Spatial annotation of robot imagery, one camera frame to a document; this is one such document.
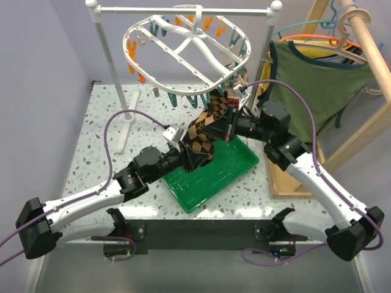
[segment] green plastic bin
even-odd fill
[[[205,167],[192,173],[177,168],[163,177],[185,212],[194,211],[259,163],[259,158],[238,137],[229,143],[218,140],[213,145],[214,158]]]

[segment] horizontal white bar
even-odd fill
[[[101,13],[134,13],[134,14],[186,14],[195,15],[195,8],[148,8],[148,7],[100,7]],[[269,9],[215,9],[203,8],[203,15],[242,15],[267,16]]]

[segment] wooden base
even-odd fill
[[[324,154],[321,144],[318,142],[318,161],[324,164]],[[299,181],[295,180],[287,172],[282,171],[277,165],[266,158],[266,171],[268,172],[269,189],[271,198],[308,198],[312,194],[306,190]]]

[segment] terrazzo tabletop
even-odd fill
[[[195,89],[203,85],[173,85],[173,87]],[[167,93],[160,91],[160,96],[155,97],[153,86],[150,84],[123,85],[125,98],[129,100],[135,90],[141,91],[137,110],[150,114],[165,125],[175,123],[186,128],[189,122],[202,111],[201,106],[193,109],[187,99],[181,97],[178,97],[178,106],[172,107]],[[109,117],[119,110],[122,109],[114,86],[95,84],[63,197],[106,180],[108,164],[103,147],[103,129]],[[117,117],[108,131],[108,144],[115,172],[125,168],[144,147],[153,145],[162,152],[168,150],[166,141],[161,135],[163,129],[143,116],[137,115],[125,152],[114,154],[122,125],[123,118]],[[146,194],[115,208],[119,208],[127,219],[271,219],[287,207],[318,217],[328,217],[324,208],[314,199],[271,199],[261,142],[251,139],[242,140],[259,157],[258,165],[192,213],[184,212],[161,180],[150,184],[150,190]]]

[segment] wooden rack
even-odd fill
[[[307,20],[320,19],[323,16],[325,7],[330,0],[315,0]],[[352,4],[352,0],[340,0],[341,6]],[[349,6],[345,12],[357,8]],[[335,172],[344,163],[365,148],[370,142],[380,136],[391,126],[391,73],[378,47],[368,31],[367,25],[360,16],[348,18],[354,34],[367,58],[368,64],[375,76],[380,89],[383,92],[387,104],[372,116],[361,128],[354,133],[334,154],[324,161],[323,167],[330,173]],[[307,24],[303,27],[302,33],[314,34],[317,24]],[[269,182],[273,198],[282,197],[308,197],[311,194],[306,191],[294,178],[281,172],[274,164],[266,164],[269,167]]]

